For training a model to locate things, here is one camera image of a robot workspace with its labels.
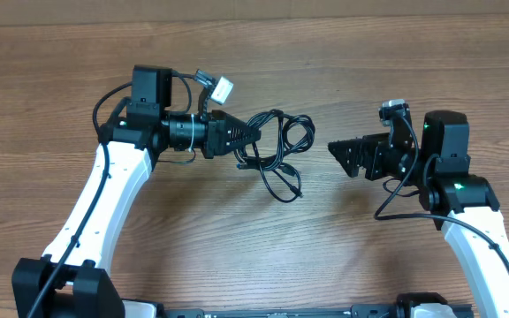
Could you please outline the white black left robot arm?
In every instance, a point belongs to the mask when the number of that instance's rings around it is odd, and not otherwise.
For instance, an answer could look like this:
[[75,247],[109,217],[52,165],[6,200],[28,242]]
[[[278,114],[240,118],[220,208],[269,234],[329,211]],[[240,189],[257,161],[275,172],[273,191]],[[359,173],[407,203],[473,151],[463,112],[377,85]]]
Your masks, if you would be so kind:
[[88,181],[65,225],[38,259],[11,276],[20,317],[162,317],[161,304],[122,298],[112,257],[133,201],[160,154],[200,151],[211,159],[260,139],[258,129],[209,102],[224,104],[233,84],[197,71],[136,65],[123,98],[94,128],[99,145]]

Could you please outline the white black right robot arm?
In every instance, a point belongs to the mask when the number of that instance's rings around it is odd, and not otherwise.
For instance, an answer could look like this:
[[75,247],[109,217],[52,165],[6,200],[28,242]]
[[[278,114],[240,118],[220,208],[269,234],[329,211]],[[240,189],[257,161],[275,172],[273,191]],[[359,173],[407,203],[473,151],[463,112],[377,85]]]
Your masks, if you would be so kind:
[[330,153],[351,178],[364,170],[370,181],[416,187],[423,211],[395,219],[432,220],[457,257],[480,316],[509,317],[509,240],[490,182],[469,171],[467,116],[430,111],[418,136],[405,101],[385,102],[378,115],[389,132],[332,141]]

